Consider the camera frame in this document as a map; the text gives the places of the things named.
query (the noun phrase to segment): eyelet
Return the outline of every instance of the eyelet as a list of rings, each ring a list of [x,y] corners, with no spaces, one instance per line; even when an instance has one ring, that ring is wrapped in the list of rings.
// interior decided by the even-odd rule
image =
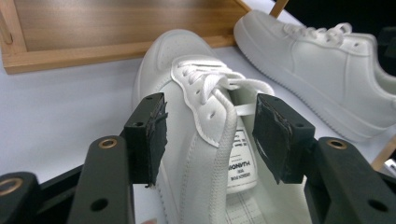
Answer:
[[[213,111],[213,112],[209,115],[209,118],[210,118],[210,119],[213,119],[213,117],[215,117],[215,114],[216,114],[216,111]]]

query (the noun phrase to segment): shoelace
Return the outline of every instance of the shoelace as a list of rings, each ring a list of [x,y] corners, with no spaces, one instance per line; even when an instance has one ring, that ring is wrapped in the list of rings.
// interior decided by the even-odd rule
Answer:
[[[326,30],[325,28],[315,29],[312,27],[306,28],[304,26],[286,24],[284,30],[290,35],[311,36],[315,39],[318,38],[318,35],[325,34],[328,42],[342,44],[344,41],[344,35],[352,33],[352,26],[349,23],[339,23],[335,27]]]
[[[184,77],[189,77],[189,84],[198,79],[204,79],[203,87],[196,92],[201,94],[201,104],[206,104],[211,92],[218,87],[233,91],[241,87],[252,87],[258,92],[274,95],[274,90],[263,81],[247,79],[242,74],[234,72],[221,62],[212,61],[184,61],[178,67],[186,67]]]

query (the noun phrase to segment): shoe lining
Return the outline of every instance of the shoe lining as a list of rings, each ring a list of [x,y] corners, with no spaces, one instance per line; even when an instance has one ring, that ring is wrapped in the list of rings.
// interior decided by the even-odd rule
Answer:
[[[249,190],[227,195],[227,224],[266,224],[256,200]]]

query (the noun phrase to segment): screw hole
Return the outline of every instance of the screw hole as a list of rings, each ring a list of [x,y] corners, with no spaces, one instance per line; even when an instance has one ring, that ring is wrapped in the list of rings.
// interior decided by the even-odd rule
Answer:
[[[347,144],[339,140],[331,139],[327,141],[327,145],[337,148],[337,149],[347,149]]]
[[[387,206],[384,205],[383,203],[377,201],[377,200],[370,199],[370,200],[369,200],[369,204],[370,204],[370,206],[372,206],[375,210],[378,210],[378,211],[380,211],[380,212],[388,212]]]
[[[0,196],[8,195],[15,191],[21,187],[22,183],[23,180],[18,177],[3,180],[0,182]]]
[[[107,199],[98,199],[91,204],[91,210],[93,212],[99,212],[99,211],[105,209],[107,207],[107,205],[108,205]]]
[[[114,138],[107,138],[105,140],[103,140],[102,142],[99,143],[99,147],[100,148],[111,148],[114,147],[117,144],[117,140]]]
[[[143,122],[136,122],[136,123],[134,123],[134,126],[136,126],[136,127],[140,127],[140,126],[143,126]]]

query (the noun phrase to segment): white table surface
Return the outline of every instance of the white table surface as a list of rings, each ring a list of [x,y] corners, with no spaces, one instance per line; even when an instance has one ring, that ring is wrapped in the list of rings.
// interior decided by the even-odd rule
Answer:
[[[246,0],[269,12],[270,0]],[[299,23],[289,13],[280,20]],[[215,49],[233,70],[267,81],[276,96],[317,127],[316,138],[340,137],[298,98],[264,77],[237,47]],[[9,76],[0,64],[0,175],[27,171],[42,183],[79,165],[95,139],[119,134],[132,114],[134,78],[142,59],[99,63]],[[354,145],[367,161],[396,133],[396,125]],[[165,223],[157,190],[134,186],[136,223],[158,218]]]

